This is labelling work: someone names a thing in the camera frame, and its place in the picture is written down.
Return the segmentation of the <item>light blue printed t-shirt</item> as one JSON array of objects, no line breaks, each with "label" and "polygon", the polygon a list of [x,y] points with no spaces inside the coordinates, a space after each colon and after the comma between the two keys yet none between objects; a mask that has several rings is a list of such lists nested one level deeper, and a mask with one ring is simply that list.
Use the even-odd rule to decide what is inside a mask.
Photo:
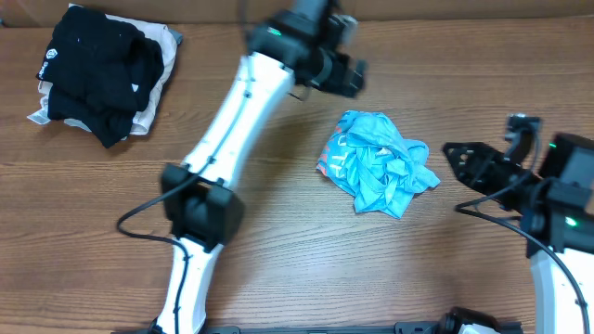
[{"label": "light blue printed t-shirt", "polygon": [[354,197],[357,213],[400,219],[411,200],[439,186],[426,167],[429,147],[406,139],[381,112],[347,110],[322,149],[316,169]]}]

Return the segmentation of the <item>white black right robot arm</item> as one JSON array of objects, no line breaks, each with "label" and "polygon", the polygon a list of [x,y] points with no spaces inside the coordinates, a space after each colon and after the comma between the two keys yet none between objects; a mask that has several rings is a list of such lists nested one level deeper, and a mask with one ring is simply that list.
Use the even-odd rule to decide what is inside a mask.
[{"label": "white black right robot arm", "polygon": [[460,183],[482,195],[456,205],[456,212],[526,239],[536,332],[592,332],[592,140],[557,133],[536,173],[482,142],[448,142],[442,150]]}]

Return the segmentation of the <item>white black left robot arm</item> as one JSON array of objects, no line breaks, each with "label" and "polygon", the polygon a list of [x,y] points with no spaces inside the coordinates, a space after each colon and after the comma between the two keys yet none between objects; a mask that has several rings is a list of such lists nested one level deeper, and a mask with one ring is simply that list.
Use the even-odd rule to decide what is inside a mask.
[{"label": "white black left robot arm", "polygon": [[245,206],[235,190],[252,147],[296,84],[354,97],[366,63],[339,52],[358,22],[344,14],[279,12],[248,39],[235,82],[200,142],[161,175],[174,256],[165,304],[154,333],[198,333],[215,263],[236,235]]}]

